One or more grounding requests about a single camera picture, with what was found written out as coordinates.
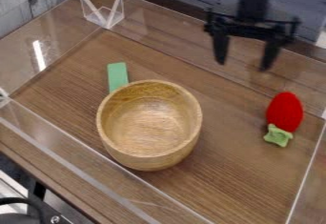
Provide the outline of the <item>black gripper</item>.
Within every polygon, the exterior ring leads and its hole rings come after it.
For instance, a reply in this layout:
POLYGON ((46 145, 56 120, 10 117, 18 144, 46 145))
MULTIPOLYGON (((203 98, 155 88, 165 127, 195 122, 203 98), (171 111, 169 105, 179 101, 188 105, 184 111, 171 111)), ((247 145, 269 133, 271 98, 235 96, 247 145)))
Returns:
POLYGON ((272 67, 283 43, 293 40, 299 25, 300 20, 296 17, 288 20, 241 21, 232 15, 208 9, 203 30, 212 38, 216 62, 225 64, 231 36, 257 39, 265 42, 259 70, 267 71, 272 67))

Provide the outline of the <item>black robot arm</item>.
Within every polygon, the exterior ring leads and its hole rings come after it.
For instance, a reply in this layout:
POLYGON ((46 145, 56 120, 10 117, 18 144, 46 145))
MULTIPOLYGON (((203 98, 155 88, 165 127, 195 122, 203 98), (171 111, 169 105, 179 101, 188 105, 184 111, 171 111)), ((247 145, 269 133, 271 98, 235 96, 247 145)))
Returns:
POLYGON ((228 8, 216 5, 205 10, 203 31, 212 41, 213 57, 225 64, 232 36, 264 42, 259 70, 267 71, 280 49, 295 40, 300 19, 269 6, 269 0, 237 0, 228 8))

